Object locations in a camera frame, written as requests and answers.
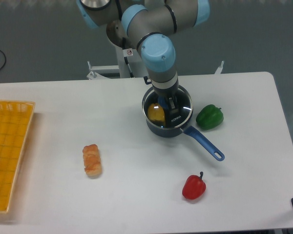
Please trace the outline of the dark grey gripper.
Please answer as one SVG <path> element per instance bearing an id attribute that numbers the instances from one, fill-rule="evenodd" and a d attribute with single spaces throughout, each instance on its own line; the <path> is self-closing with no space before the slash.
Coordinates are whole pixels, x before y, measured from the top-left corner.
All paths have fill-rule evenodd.
<path id="1" fill-rule="evenodd" d="M 176 109 L 177 105 L 175 103 L 174 95 L 176 94 L 178 88 L 179 88 L 179 82 L 175 82 L 172 86 L 168 88 L 158 88 L 155 85 L 155 82 L 152 82 L 152 87 L 154 89 L 154 92 L 161 97 L 168 98 L 168 107 L 169 109 Z"/>

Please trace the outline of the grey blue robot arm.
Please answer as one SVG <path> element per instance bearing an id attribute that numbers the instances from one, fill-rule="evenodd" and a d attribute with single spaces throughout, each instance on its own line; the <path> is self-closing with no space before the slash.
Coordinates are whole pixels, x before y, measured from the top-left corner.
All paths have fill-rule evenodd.
<path id="1" fill-rule="evenodd" d="M 209 18 L 207 0 L 163 0 L 148 9 L 143 0 L 78 0 L 81 15 L 93 28 L 119 20 L 133 49 L 141 57 L 155 93 L 176 106 L 179 88 L 176 53 L 169 36 Z"/>

